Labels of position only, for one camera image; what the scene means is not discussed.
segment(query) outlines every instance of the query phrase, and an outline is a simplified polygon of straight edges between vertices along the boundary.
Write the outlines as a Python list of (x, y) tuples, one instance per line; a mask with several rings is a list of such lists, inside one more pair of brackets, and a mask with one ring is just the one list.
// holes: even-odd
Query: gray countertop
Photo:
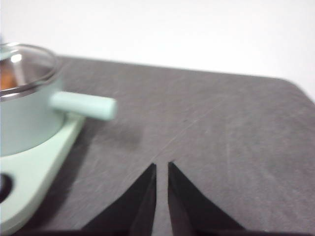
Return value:
[(67, 90), (114, 97), (115, 120), (87, 119), (26, 226), (79, 229), (157, 164), (155, 236), (171, 235), (175, 161), (247, 229), (315, 233), (315, 105), (279, 79), (62, 58)]

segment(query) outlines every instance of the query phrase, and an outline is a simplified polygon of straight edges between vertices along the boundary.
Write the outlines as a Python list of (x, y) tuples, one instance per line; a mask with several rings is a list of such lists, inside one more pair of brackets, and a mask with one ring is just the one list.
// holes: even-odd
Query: pot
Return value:
[(23, 152), (50, 139), (65, 114), (111, 120), (116, 100), (63, 91), (55, 54), (27, 44), (1, 44), (0, 155)]

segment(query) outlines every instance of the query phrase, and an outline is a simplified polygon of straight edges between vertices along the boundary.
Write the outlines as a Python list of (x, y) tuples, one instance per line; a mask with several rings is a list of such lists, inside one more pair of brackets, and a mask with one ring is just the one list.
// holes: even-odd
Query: mint green handle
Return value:
[(113, 119), (117, 112), (116, 100), (109, 97), (60, 91), (51, 97), (50, 102), (57, 110), (102, 120)]

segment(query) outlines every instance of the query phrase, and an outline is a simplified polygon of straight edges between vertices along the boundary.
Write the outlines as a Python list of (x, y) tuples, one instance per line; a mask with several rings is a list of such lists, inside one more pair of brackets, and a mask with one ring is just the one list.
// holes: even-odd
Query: black pointed edge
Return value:
[(207, 199), (173, 163), (168, 163), (168, 205), (174, 236), (214, 230), (244, 230)]
[(151, 164), (114, 203), (85, 225), (83, 231), (149, 236), (157, 200), (157, 168)]

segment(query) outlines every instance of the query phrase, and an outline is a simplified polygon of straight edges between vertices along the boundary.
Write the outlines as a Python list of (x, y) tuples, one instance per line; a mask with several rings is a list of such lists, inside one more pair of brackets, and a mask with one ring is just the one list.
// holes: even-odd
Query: mint green stand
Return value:
[(1, 157), (1, 173), (13, 179), (13, 189), (0, 204), (1, 235), (19, 230), (34, 214), (79, 134), (85, 117), (66, 114), (62, 128), (44, 143)]

